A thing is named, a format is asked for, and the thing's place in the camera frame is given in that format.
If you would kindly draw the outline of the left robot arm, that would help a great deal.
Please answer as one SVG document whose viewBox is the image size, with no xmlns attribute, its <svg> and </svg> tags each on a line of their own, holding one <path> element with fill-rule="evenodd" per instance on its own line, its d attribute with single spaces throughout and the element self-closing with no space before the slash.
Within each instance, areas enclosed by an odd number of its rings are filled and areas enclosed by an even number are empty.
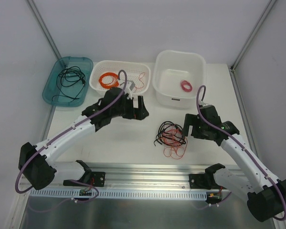
<svg viewBox="0 0 286 229">
<path fill-rule="evenodd" d="M 82 160 L 60 162 L 56 160 L 73 144 L 87 135 L 94 134 L 108 125 L 113 118 L 143 120 L 149 116 L 143 96 L 134 99 L 123 89 L 108 90 L 98 102 L 86 107 L 81 115 L 55 137 L 35 145 L 27 142 L 20 149 L 18 168 L 35 190 L 47 187 L 53 181 L 61 181 L 64 186 L 102 187 L 105 173 L 93 172 Z"/>
</svg>

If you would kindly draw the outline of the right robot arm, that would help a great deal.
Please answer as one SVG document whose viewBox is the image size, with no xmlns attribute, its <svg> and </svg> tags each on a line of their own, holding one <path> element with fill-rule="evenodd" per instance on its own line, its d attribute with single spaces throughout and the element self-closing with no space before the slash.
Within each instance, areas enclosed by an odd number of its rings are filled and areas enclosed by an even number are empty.
<svg viewBox="0 0 286 229">
<path fill-rule="evenodd" d="M 190 174 L 190 186 L 227 188 L 247 204 L 250 213 L 260 222 L 286 213 L 286 179 L 281 180 L 260 161 L 236 126 L 230 121 L 221 121 L 213 105 L 198 107 L 198 114 L 185 115 L 183 135 L 214 141 L 236 162 L 246 178 L 232 174 L 217 163 L 202 174 Z"/>
</svg>

